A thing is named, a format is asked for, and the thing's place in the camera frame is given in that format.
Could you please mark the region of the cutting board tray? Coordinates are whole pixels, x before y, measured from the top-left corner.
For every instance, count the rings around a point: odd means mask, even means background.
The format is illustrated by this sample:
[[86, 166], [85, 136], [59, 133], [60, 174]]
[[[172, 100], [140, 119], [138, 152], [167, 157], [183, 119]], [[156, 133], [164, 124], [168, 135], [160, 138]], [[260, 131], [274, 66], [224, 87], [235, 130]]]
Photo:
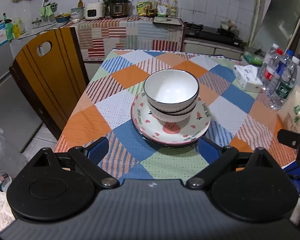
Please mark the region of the cutting board tray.
[[178, 18], [155, 17], [153, 23], [182, 26], [182, 22]]

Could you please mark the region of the pink bunny plate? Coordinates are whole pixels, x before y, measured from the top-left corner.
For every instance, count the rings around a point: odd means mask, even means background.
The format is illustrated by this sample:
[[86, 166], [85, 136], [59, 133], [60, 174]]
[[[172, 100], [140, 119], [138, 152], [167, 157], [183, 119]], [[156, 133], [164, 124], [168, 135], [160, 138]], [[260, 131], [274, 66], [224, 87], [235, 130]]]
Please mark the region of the pink bunny plate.
[[211, 113], [206, 103], [199, 98], [194, 110], [180, 122], [165, 122], [157, 118], [140, 92], [131, 106], [135, 129], [144, 138], [165, 146], [185, 146], [204, 135], [211, 123]]

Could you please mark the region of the grey refrigerator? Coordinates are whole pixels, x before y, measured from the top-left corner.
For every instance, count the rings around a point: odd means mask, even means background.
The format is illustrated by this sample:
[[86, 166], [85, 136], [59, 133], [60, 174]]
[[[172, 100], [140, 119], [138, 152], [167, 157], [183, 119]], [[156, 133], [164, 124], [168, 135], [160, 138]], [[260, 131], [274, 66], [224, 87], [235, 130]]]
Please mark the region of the grey refrigerator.
[[42, 122], [9, 72], [13, 61], [5, 22], [0, 21], [0, 128], [9, 145], [22, 152]]

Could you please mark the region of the clear white cap bottle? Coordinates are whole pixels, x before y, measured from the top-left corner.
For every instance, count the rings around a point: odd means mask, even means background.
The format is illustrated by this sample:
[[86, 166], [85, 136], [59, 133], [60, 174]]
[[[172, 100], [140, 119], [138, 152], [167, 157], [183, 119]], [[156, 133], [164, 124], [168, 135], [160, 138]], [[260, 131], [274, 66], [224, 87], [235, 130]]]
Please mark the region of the clear white cap bottle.
[[277, 44], [273, 44], [266, 52], [265, 57], [263, 59], [263, 64], [260, 68], [260, 70], [258, 71], [258, 78], [261, 80], [262, 79], [262, 75], [264, 74], [264, 71], [266, 70], [266, 66], [270, 61], [270, 58], [276, 54], [276, 50], [279, 48], [279, 46]]

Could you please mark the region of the white bowl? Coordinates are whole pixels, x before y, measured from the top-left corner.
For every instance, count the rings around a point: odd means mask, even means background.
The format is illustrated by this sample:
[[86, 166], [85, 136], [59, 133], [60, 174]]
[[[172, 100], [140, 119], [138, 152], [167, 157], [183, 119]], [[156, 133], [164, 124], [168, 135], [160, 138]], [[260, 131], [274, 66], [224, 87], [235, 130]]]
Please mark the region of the white bowl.
[[160, 114], [163, 115], [169, 115], [169, 116], [183, 116], [183, 115], [190, 115], [192, 111], [194, 110], [195, 106], [197, 104], [197, 100], [194, 100], [193, 103], [191, 103], [189, 106], [180, 109], [180, 110], [160, 110], [157, 107], [154, 107], [150, 102], [148, 102], [149, 108], [151, 110], [154, 110]]
[[196, 100], [199, 83], [184, 70], [165, 69], [154, 72], [143, 83], [145, 96], [160, 110], [180, 110]]
[[182, 115], [169, 115], [169, 114], [164, 114], [151, 106], [149, 106], [149, 109], [154, 117], [156, 117], [157, 119], [159, 119], [161, 121], [170, 122], [170, 123], [183, 121], [186, 118], [188, 118], [192, 113], [192, 112], [190, 112], [190, 113], [186, 113], [186, 114], [182, 114]]

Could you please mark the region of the green basket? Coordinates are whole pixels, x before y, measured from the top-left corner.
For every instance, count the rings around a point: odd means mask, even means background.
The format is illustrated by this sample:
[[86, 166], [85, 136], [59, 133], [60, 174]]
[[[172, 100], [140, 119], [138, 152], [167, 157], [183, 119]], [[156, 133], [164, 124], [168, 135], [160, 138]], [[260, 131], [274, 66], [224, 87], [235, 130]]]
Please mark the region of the green basket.
[[263, 64], [263, 57], [260, 55], [256, 55], [249, 51], [245, 51], [243, 54], [243, 59], [249, 64], [253, 64], [256, 66], [261, 66]]

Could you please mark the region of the red cap water bottle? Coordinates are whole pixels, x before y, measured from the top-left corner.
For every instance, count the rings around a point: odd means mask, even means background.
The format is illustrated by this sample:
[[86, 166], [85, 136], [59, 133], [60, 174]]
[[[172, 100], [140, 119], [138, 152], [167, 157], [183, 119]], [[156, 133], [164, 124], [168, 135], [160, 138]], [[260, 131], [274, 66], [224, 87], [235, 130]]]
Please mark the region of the red cap water bottle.
[[275, 52], [273, 52], [270, 57], [267, 57], [267, 60], [264, 62], [265, 67], [263, 68], [260, 76], [260, 80], [263, 85], [262, 90], [267, 90], [267, 87], [274, 76], [277, 63], [282, 54], [283, 51], [280, 48], [277, 48]]

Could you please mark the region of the white sun plate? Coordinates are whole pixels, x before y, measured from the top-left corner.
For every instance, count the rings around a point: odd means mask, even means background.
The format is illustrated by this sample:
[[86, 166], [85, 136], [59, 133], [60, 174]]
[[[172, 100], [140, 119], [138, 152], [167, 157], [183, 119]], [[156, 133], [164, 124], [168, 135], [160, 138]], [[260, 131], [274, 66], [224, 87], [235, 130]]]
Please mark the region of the white sun plate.
[[186, 146], [198, 141], [207, 132], [209, 122], [197, 125], [187, 124], [181, 126], [178, 123], [147, 122], [143, 125], [133, 124], [136, 130], [151, 142], [165, 146]]

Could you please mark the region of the wooden folding chair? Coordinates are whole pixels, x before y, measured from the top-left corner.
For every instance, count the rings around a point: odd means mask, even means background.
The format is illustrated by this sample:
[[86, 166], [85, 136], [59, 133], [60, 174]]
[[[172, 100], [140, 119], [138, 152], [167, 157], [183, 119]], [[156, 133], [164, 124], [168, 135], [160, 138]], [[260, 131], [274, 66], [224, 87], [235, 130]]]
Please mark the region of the wooden folding chair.
[[89, 83], [75, 29], [53, 29], [36, 36], [19, 51], [9, 71], [58, 139]]

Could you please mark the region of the rice bag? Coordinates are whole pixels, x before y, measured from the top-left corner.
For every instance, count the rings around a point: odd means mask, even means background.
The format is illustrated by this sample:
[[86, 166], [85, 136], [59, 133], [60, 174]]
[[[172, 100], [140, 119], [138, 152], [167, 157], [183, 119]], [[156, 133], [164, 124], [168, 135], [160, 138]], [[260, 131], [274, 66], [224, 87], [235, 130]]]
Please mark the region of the rice bag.
[[295, 87], [278, 115], [285, 129], [300, 133], [300, 72]]

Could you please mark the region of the white rice cooker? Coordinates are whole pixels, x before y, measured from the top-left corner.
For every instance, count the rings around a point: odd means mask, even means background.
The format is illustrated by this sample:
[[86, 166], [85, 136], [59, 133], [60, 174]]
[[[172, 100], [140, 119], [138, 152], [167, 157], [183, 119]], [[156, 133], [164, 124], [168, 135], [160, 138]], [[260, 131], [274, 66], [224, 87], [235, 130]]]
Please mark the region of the white rice cooker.
[[88, 3], [85, 5], [84, 18], [86, 20], [98, 20], [106, 15], [104, 2]]

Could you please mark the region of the black pressure cooker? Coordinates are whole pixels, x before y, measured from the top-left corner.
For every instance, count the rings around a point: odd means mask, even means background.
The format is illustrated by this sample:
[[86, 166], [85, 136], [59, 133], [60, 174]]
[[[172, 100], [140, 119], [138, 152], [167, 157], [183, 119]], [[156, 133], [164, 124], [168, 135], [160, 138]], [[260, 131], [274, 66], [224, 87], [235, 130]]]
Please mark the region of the black pressure cooker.
[[123, 18], [129, 15], [129, 0], [110, 0], [110, 16], [112, 18]]

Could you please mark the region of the blue label water bottle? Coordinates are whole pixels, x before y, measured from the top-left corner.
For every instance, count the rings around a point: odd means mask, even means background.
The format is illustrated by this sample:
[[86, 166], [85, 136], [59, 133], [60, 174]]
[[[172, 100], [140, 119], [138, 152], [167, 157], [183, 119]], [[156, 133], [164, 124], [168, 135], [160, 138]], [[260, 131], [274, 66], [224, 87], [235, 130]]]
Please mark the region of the blue label water bottle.
[[283, 71], [287, 67], [289, 60], [292, 59], [293, 55], [294, 55], [294, 53], [291, 50], [287, 50], [286, 53], [280, 57], [278, 63], [275, 64], [274, 75], [273, 75], [273, 77], [267, 87], [267, 90], [266, 90], [267, 97], [271, 97], [271, 95], [273, 94], [273, 92], [279, 82], [280, 76], [282, 75]]

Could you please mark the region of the patchwork counter cloth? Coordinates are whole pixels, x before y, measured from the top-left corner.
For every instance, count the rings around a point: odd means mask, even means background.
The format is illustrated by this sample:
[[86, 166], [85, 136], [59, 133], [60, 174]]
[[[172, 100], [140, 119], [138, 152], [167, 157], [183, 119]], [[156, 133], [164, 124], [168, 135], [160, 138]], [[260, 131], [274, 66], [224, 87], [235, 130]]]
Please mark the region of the patchwork counter cloth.
[[75, 29], [84, 61], [103, 61], [113, 49], [181, 51], [185, 25], [156, 24], [154, 18], [129, 16], [80, 20]]

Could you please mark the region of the gas stove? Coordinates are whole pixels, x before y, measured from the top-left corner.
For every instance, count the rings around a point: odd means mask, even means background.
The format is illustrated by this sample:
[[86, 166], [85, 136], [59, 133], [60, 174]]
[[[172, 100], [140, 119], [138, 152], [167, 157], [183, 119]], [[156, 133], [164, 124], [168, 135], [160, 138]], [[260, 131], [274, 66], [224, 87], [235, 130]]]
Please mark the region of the gas stove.
[[211, 28], [203, 26], [202, 24], [194, 24], [190, 22], [184, 23], [186, 26], [185, 37], [226, 44], [241, 49], [243, 49], [247, 44], [230, 30]]

